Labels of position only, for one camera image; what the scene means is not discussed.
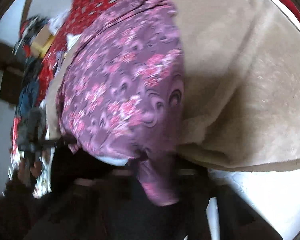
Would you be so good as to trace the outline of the person left hand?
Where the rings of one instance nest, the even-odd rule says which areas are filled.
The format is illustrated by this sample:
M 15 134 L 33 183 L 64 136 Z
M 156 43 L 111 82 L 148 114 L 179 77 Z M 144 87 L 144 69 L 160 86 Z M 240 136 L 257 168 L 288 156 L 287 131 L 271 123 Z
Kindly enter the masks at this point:
M 26 164 L 26 160 L 21 158 L 17 178 L 26 185 L 30 174 L 32 174 L 34 178 L 38 178 L 42 174 L 42 162 L 35 161 L 33 166 L 29 166 Z

